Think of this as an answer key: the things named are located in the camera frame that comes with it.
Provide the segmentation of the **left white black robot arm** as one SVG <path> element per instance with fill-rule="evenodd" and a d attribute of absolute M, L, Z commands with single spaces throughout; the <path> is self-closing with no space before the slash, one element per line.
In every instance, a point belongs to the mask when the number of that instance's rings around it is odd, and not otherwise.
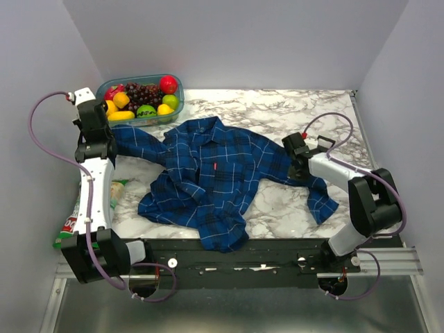
<path fill-rule="evenodd" d="M 80 169 L 80 204 L 74 234 L 62 240 L 61 251 L 83 284 L 104 279 L 114 288 L 126 287 L 122 275 L 131 267 L 148 273 L 154 264 L 142 241 L 126 243 L 112 229 L 110 190 L 117 144 L 106 117 L 107 105 L 96 99 L 76 102 L 75 125 L 80 135 L 75 152 Z"/>

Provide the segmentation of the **blue plaid shirt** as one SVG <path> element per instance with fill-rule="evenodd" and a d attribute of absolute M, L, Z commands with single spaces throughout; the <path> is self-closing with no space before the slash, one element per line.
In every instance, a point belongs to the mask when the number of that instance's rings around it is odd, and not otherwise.
<path fill-rule="evenodd" d="M 186 121 L 165 132 L 163 140 L 128 125 L 112 131 L 120 155 L 163 167 L 140 200 L 139 215 L 196 229 L 206 250 L 228 253 L 247 242 L 244 213 L 262 179 L 307 188 L 308 210 L 318 224 L 338 208 L 323 179 L 290 179 L 291 158 L 282 146 L 245 128 L 225 126 L 218 117 Z"/>

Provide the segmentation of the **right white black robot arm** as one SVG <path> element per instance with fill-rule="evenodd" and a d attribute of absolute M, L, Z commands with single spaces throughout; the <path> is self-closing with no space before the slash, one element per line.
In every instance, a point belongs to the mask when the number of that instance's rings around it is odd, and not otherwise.
<path fill-rule="evenodd" d="M 386 169 L 368 170 L 330 155 L 335 141 L 318 136 L 329 147 L 310 148 L 304 133 L 294 133 L 282 140 L 291 158 L 289 177 L 307 180 L 321 178 L 348 193 L 350 221 L 321 245 L 319 263 L 329 272 L 343 266 L 345 256 L 353 253 L 379 231 L 406 222 L 406 213 L 391 173 Z"/>

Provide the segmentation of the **brooch box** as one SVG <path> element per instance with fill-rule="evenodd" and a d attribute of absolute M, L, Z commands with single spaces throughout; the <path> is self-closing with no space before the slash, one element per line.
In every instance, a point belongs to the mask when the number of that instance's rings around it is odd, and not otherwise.
<path fill-rule="evenodd" d="M 317 137 L 317 148 L 320 151 L 324 151 L 327 152 L 328 150 L 330 150 L 331 148 L 333 148 L 336 144 L 336 141 L 333 139 L 330 139 L 328 137 L 319 135 Z"/>

